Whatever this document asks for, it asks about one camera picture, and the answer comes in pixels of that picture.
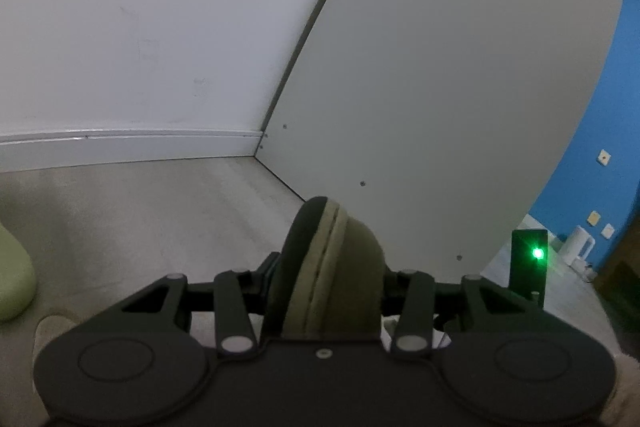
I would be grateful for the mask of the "black puma sneaker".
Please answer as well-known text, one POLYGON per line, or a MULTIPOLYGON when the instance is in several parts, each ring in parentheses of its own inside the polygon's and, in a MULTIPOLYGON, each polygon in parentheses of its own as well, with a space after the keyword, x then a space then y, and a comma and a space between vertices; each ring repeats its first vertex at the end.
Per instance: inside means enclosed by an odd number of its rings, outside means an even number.
POLYGON ((52 312, 45 315, 36 325, 34 332, 34 342, 32 343, 32 361, 35 362, 39 353, 47 345, 67 333, 80 323, 73 314, 62 311, 52 312))

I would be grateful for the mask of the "white cabinet panel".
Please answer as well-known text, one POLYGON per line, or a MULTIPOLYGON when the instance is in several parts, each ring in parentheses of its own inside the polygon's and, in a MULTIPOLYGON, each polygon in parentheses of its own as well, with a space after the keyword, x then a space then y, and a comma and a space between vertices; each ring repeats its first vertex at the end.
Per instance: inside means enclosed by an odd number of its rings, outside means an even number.
POLYGON ((388 265, 482 271, 584 115, 622 0, 326 0, 257 157, 388 265))

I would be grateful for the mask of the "white appliance by blue wall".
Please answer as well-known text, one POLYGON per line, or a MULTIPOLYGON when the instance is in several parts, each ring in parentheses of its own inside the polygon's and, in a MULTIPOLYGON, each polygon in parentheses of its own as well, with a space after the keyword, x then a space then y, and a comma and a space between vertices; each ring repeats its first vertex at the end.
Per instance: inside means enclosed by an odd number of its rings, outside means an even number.
POLYGON ((562 247, 561 257, 567 265, 571 265, 576 259, 586 259, 596 241, 582 227, 574 228, 562 247))

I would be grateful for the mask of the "wall outlet plates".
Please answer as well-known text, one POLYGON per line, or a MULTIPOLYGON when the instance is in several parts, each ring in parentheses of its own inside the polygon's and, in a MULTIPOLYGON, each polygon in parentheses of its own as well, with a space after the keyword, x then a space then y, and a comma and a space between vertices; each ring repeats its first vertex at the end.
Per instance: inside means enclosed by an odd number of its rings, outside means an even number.
POLYGON ((610 153, 608 153, 606 150, 600 150, 600 153, 597 158, 597 161, 600 165, 607 166, 610 159, 611 159, 610 153))

